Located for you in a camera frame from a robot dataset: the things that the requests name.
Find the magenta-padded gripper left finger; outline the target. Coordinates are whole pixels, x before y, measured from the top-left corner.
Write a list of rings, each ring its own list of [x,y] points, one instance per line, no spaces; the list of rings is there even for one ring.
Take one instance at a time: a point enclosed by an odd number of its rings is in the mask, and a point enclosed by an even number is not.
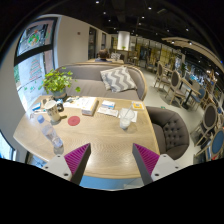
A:
[[[56,155],[43,166],[43,170],[79,185],[89,156],[91,144],[87,143],[66,155]]]

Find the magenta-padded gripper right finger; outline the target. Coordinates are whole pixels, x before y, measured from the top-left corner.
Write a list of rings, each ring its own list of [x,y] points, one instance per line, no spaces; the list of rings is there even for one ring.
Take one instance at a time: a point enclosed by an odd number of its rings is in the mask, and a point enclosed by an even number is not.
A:
[[[169,155],[157,153],[136,143],[132,154],[137,163],[144,185],[150,184],[181,169]]]

